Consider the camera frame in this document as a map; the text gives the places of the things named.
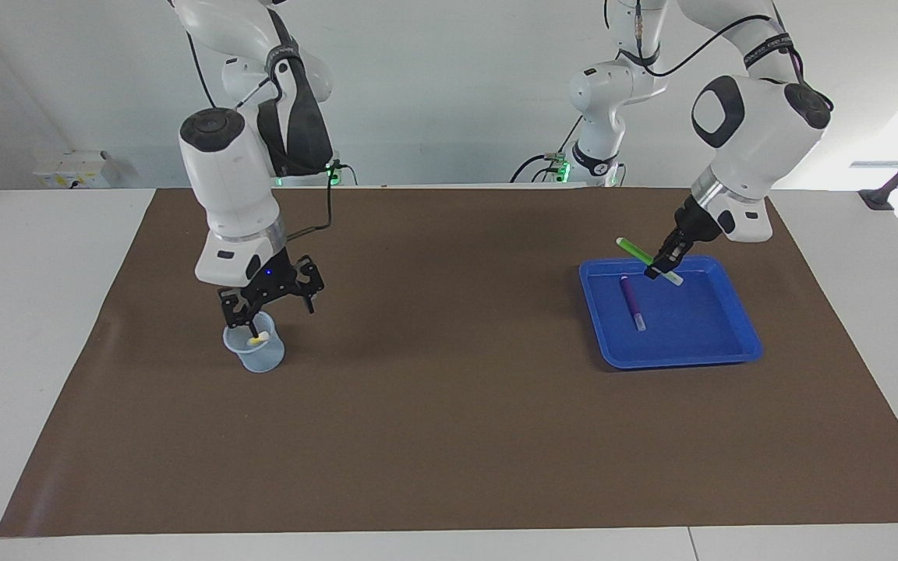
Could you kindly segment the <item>purple pen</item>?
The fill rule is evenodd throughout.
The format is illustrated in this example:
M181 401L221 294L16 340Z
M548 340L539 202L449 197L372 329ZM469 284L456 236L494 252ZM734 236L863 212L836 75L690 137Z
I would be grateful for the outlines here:
M639 305L637 295L635 294L631 278L628 276L621 276L619 285L621 294L623 294L624 301L628 308L628 313L630 313L631 319L633 319L635 329L639 333L644 333L646 331L645 317L644 313L642 313L642 308Z

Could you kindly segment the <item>white wall outlet box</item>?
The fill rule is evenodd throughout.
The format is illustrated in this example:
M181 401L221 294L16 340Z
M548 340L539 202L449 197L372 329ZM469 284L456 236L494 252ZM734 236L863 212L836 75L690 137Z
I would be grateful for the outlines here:
M74 150L38 162L33 177L48 189L111 189L117 187L120 171L103 150Z

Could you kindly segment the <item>green pen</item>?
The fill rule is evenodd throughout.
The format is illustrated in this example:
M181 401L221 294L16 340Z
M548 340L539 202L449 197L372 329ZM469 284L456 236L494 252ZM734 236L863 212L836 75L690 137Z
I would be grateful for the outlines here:
M633 256L633 258L637 260L641 260L646 266L653 265L653 257L650 256L647 252L642 251L634 242L628 241L625 237L619 237L616 239L616 245L619 248L623 249L628 255ZM673 274L673 280L668 280L671 284L677 285L680 287L684 283L684 278L678 276L674 271L670 271Z

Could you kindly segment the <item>brown table mat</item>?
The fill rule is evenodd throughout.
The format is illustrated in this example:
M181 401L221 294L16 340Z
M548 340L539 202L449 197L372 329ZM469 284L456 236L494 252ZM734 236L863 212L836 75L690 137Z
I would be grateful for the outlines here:
M674 189L349 189L292 246L327 285L274 303L247 372L193 269L207 225L157 192L0 537L898 522L898 419L794 238L696 252L751 365L620 372L578 281L658 245Z

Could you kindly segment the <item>blue plastic tray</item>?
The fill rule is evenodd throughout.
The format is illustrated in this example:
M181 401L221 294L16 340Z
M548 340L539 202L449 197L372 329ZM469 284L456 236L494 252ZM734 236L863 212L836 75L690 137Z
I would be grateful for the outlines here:
M762 357L762 342L726 267L712 256L688 256L677 268L680 287L651 280L633 258L592 259L578 267L589 317L601 355L623 370L737 365ZM644 313L639 333L624 296L621 276L631 278Z

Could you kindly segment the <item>translucent plastic cup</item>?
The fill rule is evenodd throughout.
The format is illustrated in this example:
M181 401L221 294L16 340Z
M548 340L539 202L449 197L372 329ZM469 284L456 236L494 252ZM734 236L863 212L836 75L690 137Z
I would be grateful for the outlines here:
M247 341L260 331L268 331L271 340L259 347L250 347ZM285 358L285 344L277 331L277 324L266 312L259 312L254 316L253 328L225 327L222 330L222 342L232 354L238 356L249 372L270 372L281 365Z

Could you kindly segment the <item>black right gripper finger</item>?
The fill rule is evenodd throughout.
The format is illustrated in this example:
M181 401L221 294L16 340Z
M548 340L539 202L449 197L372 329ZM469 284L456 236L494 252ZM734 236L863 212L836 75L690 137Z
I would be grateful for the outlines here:
M302 256L302 258L297 260L295 271L295 294L302 299L307 312L313 315L315 312L314 299L318 292L324 289L320 269L318 269L317 264L313 262L310 256Z
M220 288L220 308L227 328L253 328L257 312L253 312L241 288Z

